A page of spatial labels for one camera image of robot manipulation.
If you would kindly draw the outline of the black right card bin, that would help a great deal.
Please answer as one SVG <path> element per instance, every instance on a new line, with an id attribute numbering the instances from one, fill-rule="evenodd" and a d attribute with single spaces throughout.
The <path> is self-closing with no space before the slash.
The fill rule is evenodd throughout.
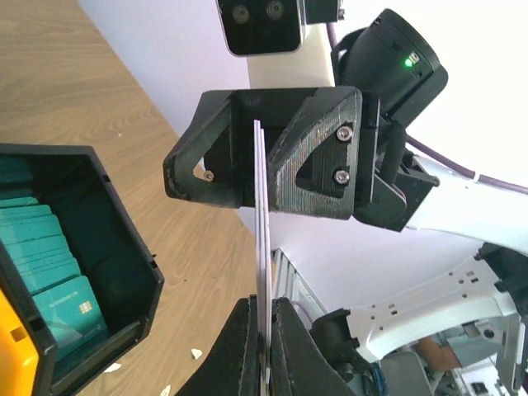
<path id="1" fill-rule="evenodd" d="M 1 242 L 1 291 L 39 354 L 32 395 L 75 395 L 146 338 L 163 276 L 139 236 L 93 148 L 3 144 L 3 155 L 23 158 L 39 196 L 73 189 L 65 200 L 66 229 L 80 253 L 82 272 L 99 301 L 108 335 L 72 359 L 58 360 L 58 344 Z"/>

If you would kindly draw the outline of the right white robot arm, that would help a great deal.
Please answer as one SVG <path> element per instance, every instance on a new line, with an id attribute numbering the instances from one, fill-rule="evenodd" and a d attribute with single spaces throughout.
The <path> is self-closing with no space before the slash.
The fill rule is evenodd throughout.
<path id="1" fill-rule="evenodd" d="M 163 163 L 169 197 L 434 230 L 527 254 L 523 188 L 451 174 L 406 149 L 448 73 L 397 12 L 327 45 L 338 12 L 319 1 L 219 1 L 217 11 L 229 50 L 248 59 L 250 86 L 201 95 Z"/>

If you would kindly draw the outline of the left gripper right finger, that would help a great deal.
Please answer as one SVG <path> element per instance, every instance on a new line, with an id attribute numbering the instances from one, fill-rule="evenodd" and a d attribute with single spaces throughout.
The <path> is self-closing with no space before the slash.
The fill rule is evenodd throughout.
<path id="1" fill-rule="evenodd" d="M 292 302 L 287 298 L 273 300 L 272 313 L 271 394 L 353 395 L 318 349 Z"/>

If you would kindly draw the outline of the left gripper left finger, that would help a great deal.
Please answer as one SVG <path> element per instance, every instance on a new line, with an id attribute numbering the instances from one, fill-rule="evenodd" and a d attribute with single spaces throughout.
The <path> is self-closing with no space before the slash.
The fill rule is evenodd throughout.
<path id="1" fill-rule="evenodd" d="M 259 394 L 257 297 L 239 299 L 200 367 L 176 396 Z"/>

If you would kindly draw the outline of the teal cards stack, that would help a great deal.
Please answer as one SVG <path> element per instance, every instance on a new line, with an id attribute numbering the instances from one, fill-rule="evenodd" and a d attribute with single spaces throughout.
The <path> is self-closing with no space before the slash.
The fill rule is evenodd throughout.
<path id="1" fill-rule="evenodd" d="M 34 180 L 26 160 L 1 157 L 1 242 L 58 344 L 58 360 L 72 359 L 107 337 L 108 326 L 66 229 L 73 189 L 45 198 L 31 189 Z"/>

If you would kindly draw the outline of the orange middle card bin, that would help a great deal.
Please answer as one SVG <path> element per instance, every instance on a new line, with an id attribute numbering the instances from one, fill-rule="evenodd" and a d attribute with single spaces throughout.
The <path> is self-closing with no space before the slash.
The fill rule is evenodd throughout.
<path id="1" fill-rule="evenodd" d="M 31 396 L 38 363 L 26 327 L 1 291 L 1 395 Z"/>

